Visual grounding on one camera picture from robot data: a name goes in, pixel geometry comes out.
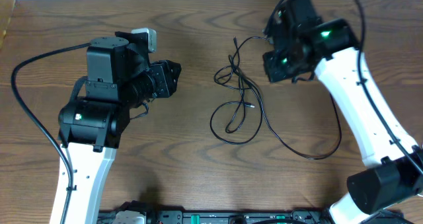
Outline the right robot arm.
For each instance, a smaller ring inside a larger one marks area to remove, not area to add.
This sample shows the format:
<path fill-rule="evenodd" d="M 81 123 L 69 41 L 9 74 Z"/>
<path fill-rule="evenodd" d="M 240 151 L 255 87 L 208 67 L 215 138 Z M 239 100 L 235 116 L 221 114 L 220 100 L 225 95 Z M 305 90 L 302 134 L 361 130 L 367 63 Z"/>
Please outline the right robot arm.
<path fill-rule="evenodd" d="M 329 91 L 358 144 L 363 172 L 328 210 L 332 223 L 364 223 L 422 192 L 422 150 L 396 119 L 367 67 L 364 38 L 344 19 L 324 22 L 311 0 L 280 0 L 264 34 L 274 46 L 263 56 L 271 82 L 309 73 Z"/>

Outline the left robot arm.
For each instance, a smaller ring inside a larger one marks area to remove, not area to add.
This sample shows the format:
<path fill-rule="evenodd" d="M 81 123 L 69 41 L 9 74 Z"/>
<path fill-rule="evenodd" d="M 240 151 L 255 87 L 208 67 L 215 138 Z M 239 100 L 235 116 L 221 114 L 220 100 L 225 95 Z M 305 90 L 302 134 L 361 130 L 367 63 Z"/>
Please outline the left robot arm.
<path fill-rule="evenodd" d="M 61 150 L 70 164 L 59 164 L 59 180 L 50 223 L 96 223 L 104 183 L 115 159 L 130 110 L 176 92 L 181 66 L 151 62 L 157 49 L 154 30 L 91 40 L 87 76 L 74 86 L 59 113 Z"/>

